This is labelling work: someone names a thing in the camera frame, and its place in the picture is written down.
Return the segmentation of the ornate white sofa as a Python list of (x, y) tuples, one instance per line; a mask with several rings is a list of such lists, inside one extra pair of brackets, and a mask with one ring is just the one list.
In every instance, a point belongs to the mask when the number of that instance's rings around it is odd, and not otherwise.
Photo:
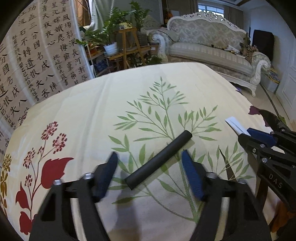
[(269, 58), (248, 43), (248, 33), (226, 18), (198, 12), (174, 16), (165, 28), (150, 30), (148, 39), (158, 44), (164, 63), (196, 61), (226, 80), (250, 90), (252, 96), (261, 74), (270, 70)]

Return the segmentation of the potted plant white pot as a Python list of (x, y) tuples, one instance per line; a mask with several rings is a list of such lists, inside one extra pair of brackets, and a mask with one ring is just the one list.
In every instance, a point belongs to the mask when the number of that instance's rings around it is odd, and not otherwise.
[(114, 40), (114, 33), (122, 17), (125, 19), (125, 14), (122, 14), (119, 8), (112, 8), (101, 30), (91, 30), (89, 28), (84, 32), (82, 39), (76, 39), (75, 43), (84, 47), (89, 44), (102, 45), (107, 56), (117, 54), (118, 49), (117, 42)]

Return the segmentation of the floral cream tablecloth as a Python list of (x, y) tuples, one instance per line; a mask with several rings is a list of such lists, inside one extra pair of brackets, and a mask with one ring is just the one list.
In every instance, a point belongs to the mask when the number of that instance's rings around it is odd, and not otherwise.
[(15, 130), (1, 174), (1, 204), (28, 240), (56, 179), (79, 179), (117, 152), (107, 195), (98, 204), (111, 240), (188, 240), (203, 203), (193, 196), (177, 154), (136, 189), (125, 178), (184, 131), (194, 161), (223, 179), (257, 190), (255, 161), (226, 123), (269, 132), (233, 85), (199, 63), (170, 63), (108, 74), (32, 107)]

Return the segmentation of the calligraphy folding screen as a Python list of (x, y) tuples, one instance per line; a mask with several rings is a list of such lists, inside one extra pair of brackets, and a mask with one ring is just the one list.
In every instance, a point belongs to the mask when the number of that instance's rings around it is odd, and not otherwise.
[(33, 1), (1, 42), (1, 155), (27, 110), (94, 77), (74, 1)]

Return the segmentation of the tall green plant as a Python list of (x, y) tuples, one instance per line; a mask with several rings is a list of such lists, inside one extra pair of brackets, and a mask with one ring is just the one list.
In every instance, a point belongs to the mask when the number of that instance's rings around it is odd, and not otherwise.
[(132, 13), (134, 14), (134, 20), (136, 23), (136, 28), (138, 31), (144, 26), (144, 20), (147, 17), (150, 9), (143, 9), (140, 4), (136, 1), (131, 1), (130, 3)]

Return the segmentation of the white panel door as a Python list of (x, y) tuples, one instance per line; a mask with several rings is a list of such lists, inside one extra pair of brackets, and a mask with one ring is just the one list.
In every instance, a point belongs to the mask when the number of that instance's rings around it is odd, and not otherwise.
[(295, 47), (290, 54), (287, 71), (276, 92), (287, 116), (295, 120)]

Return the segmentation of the black cylinder tube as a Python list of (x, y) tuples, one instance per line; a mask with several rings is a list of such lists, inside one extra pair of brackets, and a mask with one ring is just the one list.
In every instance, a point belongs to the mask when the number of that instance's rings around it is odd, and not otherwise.
[(138, 185), (142, 184), (149, 176), (156, 172), (161, 166), (163, 166), (171, 157), (192, 138), (192, 134), (185, 130), (179, 136), (177, 136), (170, 144), (162, 149), (158, 154), (151, 158), (147, 163), (130, 174), (126, 179), (126, 185), (133, 190)]

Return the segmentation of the white storage box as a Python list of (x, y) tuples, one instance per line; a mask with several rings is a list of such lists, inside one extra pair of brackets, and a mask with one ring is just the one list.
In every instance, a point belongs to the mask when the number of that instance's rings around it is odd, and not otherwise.
[(278, 78), (278, 75), (273, 72), (269, 73), (262, 73), (261, 74), (261, 82), (260, 82), (264, 88), (272, 93), (275, 93), (278, 89), (278, 86), (280, 84), (280, 80)]

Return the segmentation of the wooden plant stand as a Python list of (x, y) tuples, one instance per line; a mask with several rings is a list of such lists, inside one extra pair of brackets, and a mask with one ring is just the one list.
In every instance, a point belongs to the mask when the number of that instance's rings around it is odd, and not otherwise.
[[(136, 27), (132, 27), (130, 29), (123, 29), (123, 30), (119, 30), (118, 31), (119, 34), (122, 34), (122, 51), (111, 55), (111, 56), (107, 56), (107, 60), (108, 61), (116, 61), (116, 66), (119, 66), (118, 60), (119, 58), (123, 58), (123, 68), (127, 69), (127, 57), (130, 54), (139, 54), (140, 58), (142, 60), (143, 65), (146, 65), (145, 59), (144, 59), (144, 52), (145, 51), (150, 51), (151, 48), (149, 45), (145, 45), (145, 46), (141, 46), (137, 37), (137, 28)], [(126, 41), (127, 41), (127, 33), (132, 33), (133, 39), (135, 41), (136, 46), (129, 48), (126, 46)]]

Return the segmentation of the white paper roll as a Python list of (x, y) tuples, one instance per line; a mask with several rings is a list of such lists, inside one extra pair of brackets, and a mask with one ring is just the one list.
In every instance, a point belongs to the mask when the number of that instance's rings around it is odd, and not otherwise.
[(235, 117), (231, 116), (225, 121), (237, 133), (237, 135), (245, 134), (250, 136), (247, 129), (245, 129)]

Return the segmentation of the black television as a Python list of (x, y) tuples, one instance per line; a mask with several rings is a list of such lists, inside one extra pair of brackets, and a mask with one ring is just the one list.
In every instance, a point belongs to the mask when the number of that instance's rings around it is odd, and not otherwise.
[(252, 36), (252, 46), (256, 46), (259, 52), (265, 54), (273, 54), (274, 35), (271, 32), (254, 30)]

